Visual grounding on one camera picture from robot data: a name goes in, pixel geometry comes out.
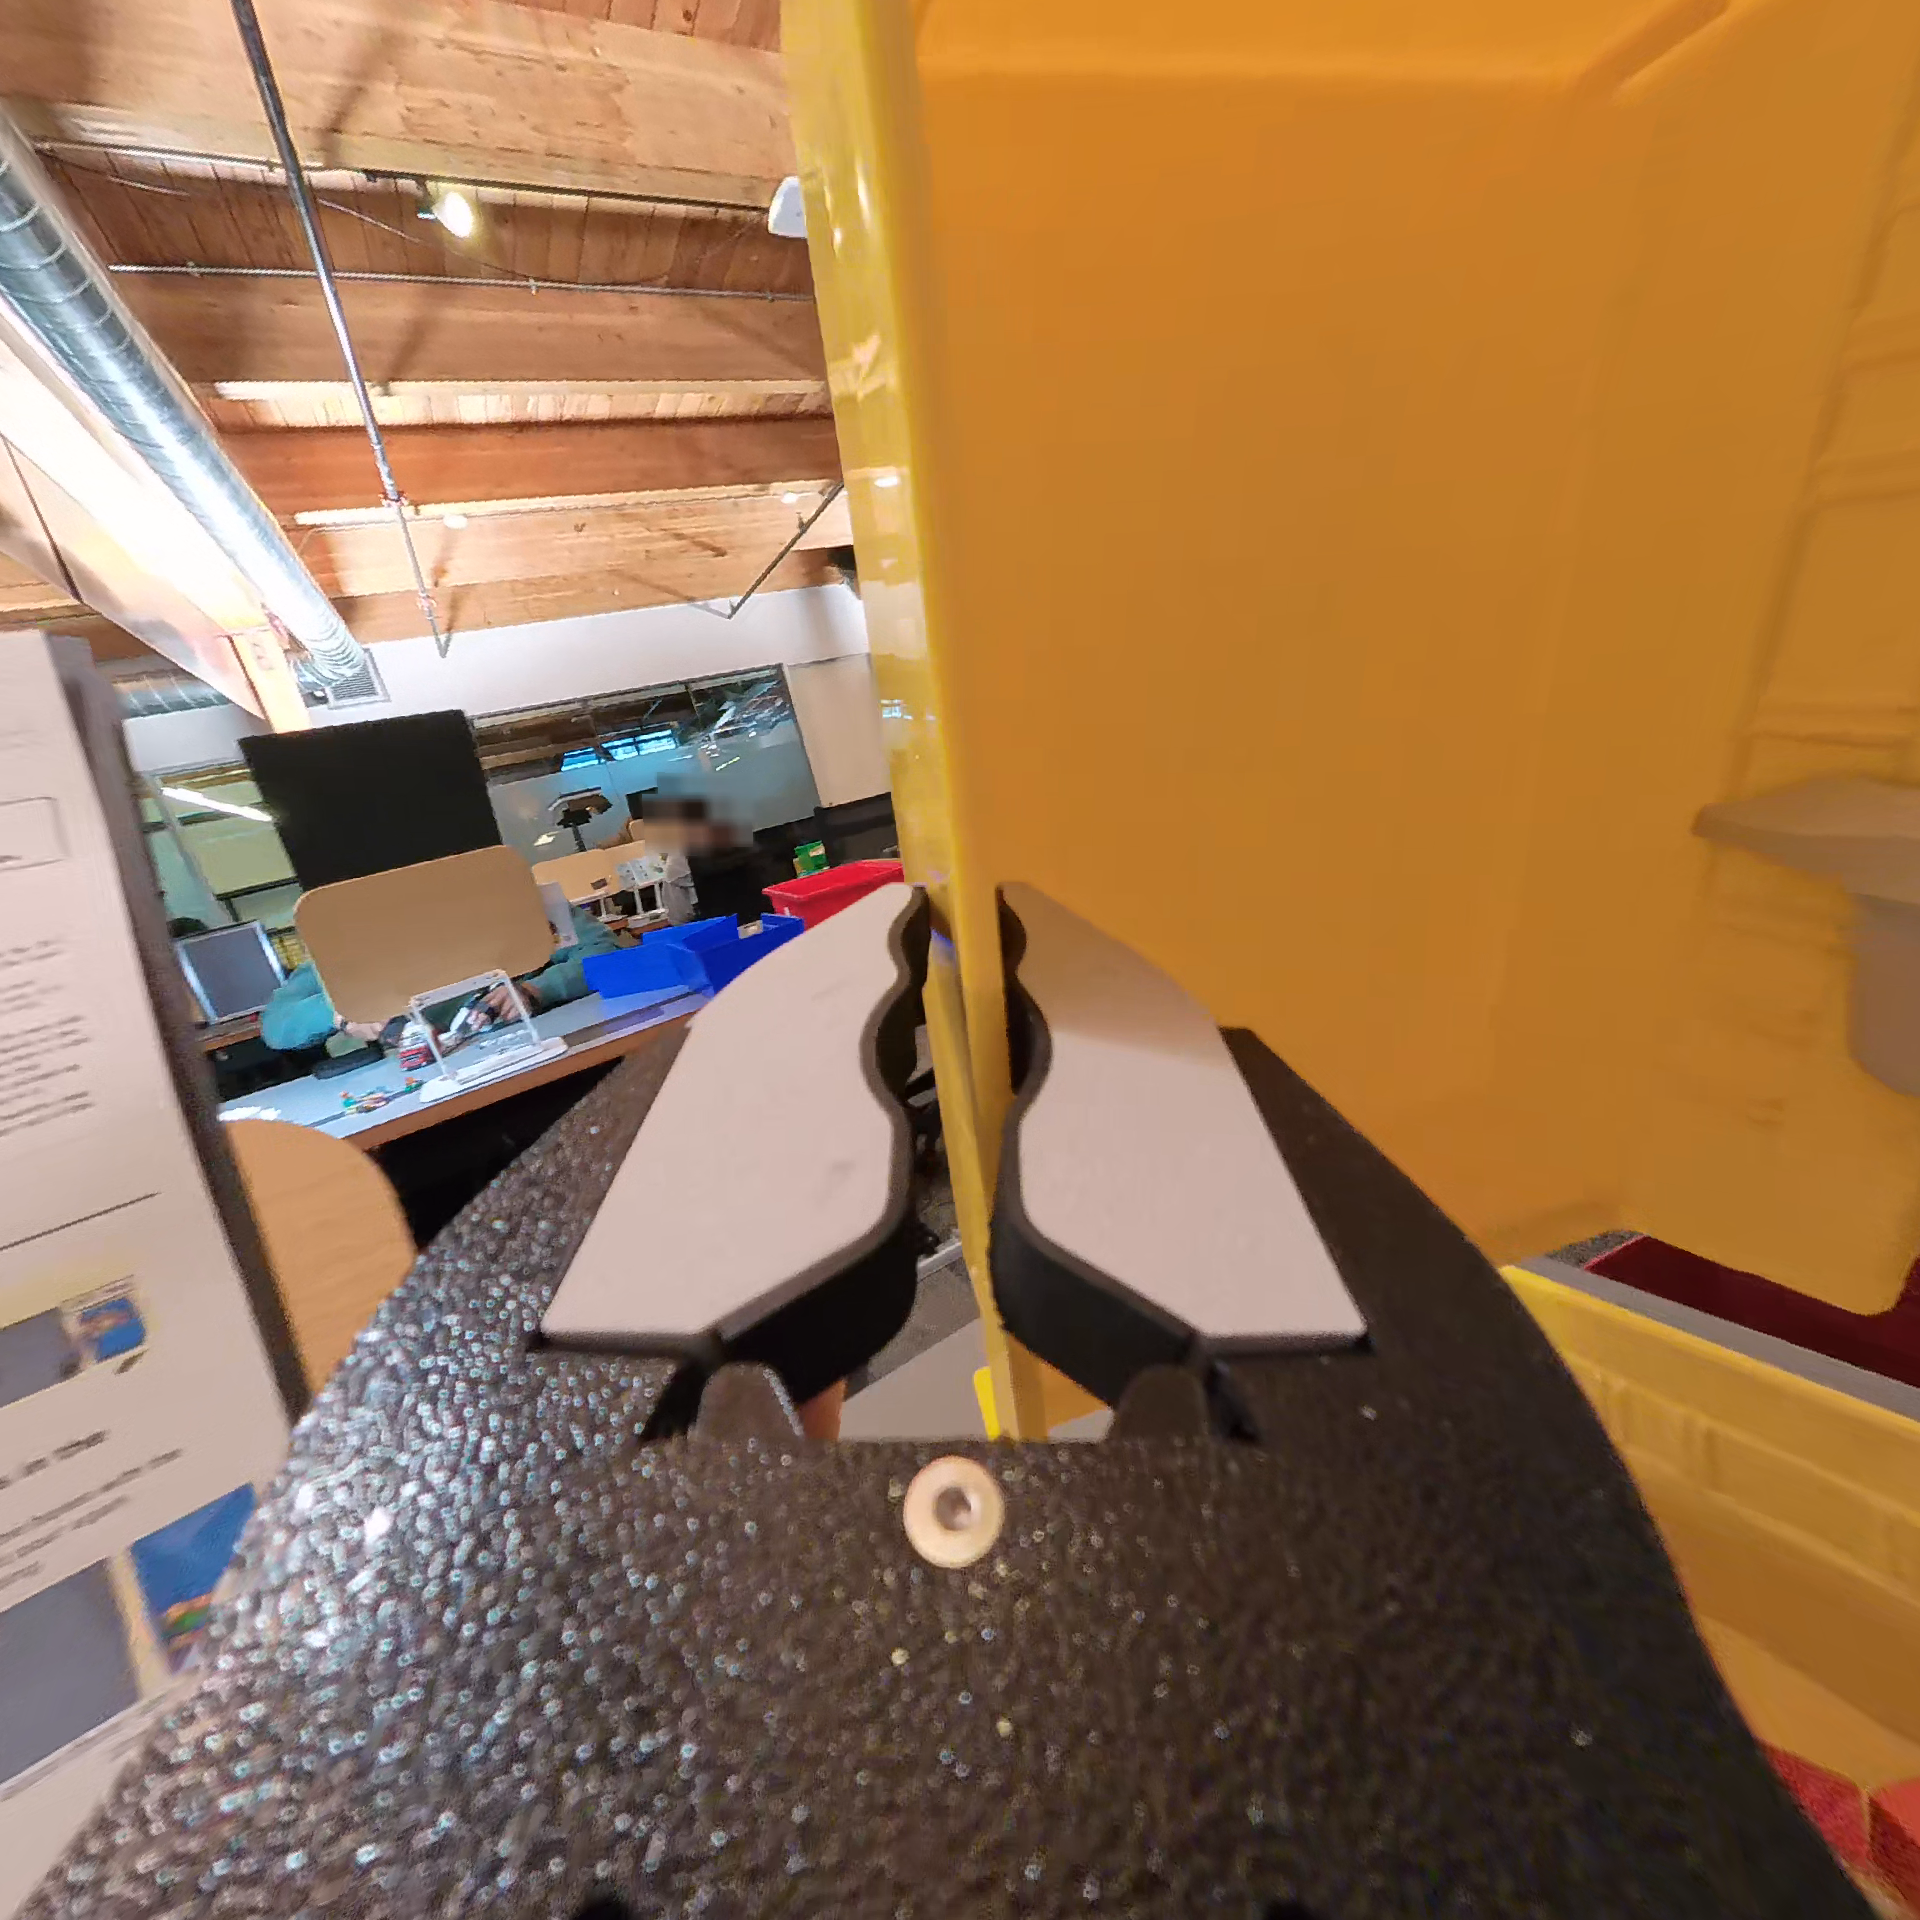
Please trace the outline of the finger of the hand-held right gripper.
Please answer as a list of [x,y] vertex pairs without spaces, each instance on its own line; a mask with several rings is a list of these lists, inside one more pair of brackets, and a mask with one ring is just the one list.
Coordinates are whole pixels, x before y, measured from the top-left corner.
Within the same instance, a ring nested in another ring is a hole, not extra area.
[[1881,779],[1809,779],[1705,805],[1711,846],[1828,878],[1850,901],[1846,1042],[1892,1093],[1918,1093],[1918,790]]

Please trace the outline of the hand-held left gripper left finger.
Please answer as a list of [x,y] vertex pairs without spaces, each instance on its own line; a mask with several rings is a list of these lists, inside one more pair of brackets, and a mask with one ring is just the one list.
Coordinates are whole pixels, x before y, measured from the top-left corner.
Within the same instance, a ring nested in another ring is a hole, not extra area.
[[686,1026],[538,1337],[704,1382],[771,1368],[810,1402],[918,1293],[909,1083],[928,910],[890,880],[722,987]]

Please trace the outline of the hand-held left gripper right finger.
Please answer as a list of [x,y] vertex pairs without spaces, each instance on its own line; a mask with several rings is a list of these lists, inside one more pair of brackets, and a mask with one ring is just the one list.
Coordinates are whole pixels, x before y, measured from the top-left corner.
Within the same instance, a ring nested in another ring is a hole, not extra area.
[[1000,888],[1000,948],[1009,1336],[1110,1406],[1157,1368],[1360,1354],[1366,1316],[1210,1010],[1029,883]]

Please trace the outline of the yellow plastic box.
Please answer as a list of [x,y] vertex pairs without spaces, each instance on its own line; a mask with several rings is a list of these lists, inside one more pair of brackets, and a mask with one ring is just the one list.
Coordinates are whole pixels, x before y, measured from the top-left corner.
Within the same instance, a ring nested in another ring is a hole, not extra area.
[[1839,880],[1915,787],[1915,5],[784,5],[909,864],[986,1183],[996,896],[1249,1026],[1495,1262],[1856,1316],[1915,1096]]
[[1553,1258],[1502,1276],[1622,1452],[1748,1728],[1918,1771],[1915,1395]]

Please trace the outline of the blue bin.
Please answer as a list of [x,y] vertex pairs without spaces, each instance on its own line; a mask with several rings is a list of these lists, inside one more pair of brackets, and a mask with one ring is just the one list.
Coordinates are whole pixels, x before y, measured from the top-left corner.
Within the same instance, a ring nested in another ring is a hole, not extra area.
[[805,929],[801,919],[784,915],[765,915],[751,929],[739,929],[736,919],[683,924],[678,927],[683,980],[692,991],[714,996]]
[[612,948],[582,959],[587,991],[602,1000],[635,996],[707,996],[707,968],[699,953],[658,929],[633,948]]

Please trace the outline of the red bin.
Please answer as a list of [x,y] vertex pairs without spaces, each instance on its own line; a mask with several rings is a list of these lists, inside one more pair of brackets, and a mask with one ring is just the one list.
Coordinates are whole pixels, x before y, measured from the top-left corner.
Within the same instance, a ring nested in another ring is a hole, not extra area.
[[767,883],[760,894],[767,915],[813,927],[900,878],[899,857],[857,857]]

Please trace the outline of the white display stand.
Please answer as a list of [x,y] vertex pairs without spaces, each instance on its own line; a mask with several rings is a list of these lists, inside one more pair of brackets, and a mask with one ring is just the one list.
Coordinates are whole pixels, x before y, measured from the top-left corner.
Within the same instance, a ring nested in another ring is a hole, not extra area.
[[413,996],[400,1040],[413,1051],[423,1046],[423,1065],[405,1067],[405,1079],[425,1105],[513,1079],[567,1051],[559,1033],[542,1033],[519,984],[499,970]]

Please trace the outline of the wooden chair back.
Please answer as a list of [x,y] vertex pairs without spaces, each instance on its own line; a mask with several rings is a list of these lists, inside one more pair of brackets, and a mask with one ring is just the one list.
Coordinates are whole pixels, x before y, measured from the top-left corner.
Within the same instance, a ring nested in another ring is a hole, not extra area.
[[383,1169],[346,1141],[276,1118],[226,1124],[226,1146],[304,1368],[322,1390],[415,1262]]
[[531,865],[503,846],[304,890],[295,935],[346,1025],[538,972],[562,944]]

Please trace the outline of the black standing panel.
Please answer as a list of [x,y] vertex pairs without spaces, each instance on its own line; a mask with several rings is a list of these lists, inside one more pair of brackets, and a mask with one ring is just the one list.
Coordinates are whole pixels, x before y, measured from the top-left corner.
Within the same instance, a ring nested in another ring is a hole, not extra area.
[[307,894],[503,843],[461,710],[256,736],[243,756]]

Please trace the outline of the computer monitor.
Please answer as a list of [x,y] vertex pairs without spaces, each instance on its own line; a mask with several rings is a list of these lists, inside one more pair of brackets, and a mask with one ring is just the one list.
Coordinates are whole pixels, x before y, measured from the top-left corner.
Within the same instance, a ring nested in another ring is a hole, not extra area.
[[210,1028],[253,1022],[287,977],[266,924],[169,919],[169,939],[198,1022]]

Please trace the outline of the printed paper poster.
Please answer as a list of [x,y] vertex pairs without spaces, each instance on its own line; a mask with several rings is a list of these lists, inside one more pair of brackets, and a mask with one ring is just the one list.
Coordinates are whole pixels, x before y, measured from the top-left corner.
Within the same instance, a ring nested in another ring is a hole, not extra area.
[[291,1434],[139,948],[115,722],[5,635],[5,1850],[72,1830],[185,1674]]

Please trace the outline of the metal ceiling pipe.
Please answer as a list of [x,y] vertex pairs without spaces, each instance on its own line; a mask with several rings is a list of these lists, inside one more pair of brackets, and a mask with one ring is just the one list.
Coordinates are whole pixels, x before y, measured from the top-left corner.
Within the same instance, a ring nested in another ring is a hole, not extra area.
[[452,635],[445,631],[434,590],[429,588],[425,570],[415,550],[410,505],[399,491],[392,460],[391,460],[379,422],[372,409],[370,382],[362,373],[359,356],[350,335],[346,308],[341,302],[332,256],[327,251],[325,225],[322,225],[318,207],[313,201],[313,191],[304,172],[300,149],[286,117],[284,96],[280,96],[276,68],[271,65],[267,47],[261,31],[257,11],[253,2],[230,2],[226,11],[231,12],[235,34],[244,56],[244,67],[253,77],[253,86],[257,91],[257,102],[267,126],[276,164],[291,193],[299,230],[304,236],[304,245],[310,259],[310,267],[313,267],[313,279],[318,283],[318,293],[325,302],[327,322],[336,343],[341,367],[346,373],[350,395],[354,400],[359,427],[370,445],[370,460],[372,460],[374,481],[379,487],[379,499],[383,499],[387,515],[395,523],[400,555],[405,560],[410,588],[415,592],[415,607],[425,621],[429,639],[437,649],[437,657],[446,658],[452,650]]

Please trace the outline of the silver ventilation duct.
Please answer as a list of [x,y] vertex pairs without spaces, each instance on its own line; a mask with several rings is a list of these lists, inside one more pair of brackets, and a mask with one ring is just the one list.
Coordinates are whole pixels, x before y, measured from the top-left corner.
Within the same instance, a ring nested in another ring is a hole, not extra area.
[[367,650],[115,290],[10,112],[2,114],[2,297],[7,316],[304,649],[313,675],[327,684],[356,679]]

